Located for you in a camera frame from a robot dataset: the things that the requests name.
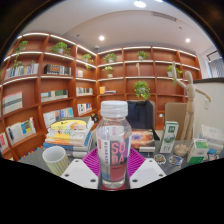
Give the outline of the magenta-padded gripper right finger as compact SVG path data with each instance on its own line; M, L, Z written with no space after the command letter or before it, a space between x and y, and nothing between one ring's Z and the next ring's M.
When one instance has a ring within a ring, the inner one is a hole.
M166 176L153 158L145 158L134 149L130 150L127 175L131 189L143 187Z

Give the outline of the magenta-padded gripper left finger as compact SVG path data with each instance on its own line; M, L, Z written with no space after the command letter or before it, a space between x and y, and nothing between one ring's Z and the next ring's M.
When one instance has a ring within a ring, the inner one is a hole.
M97 149L94 149L83 159L74 159L61 177L81 187L97 189L99 175L100 163Z

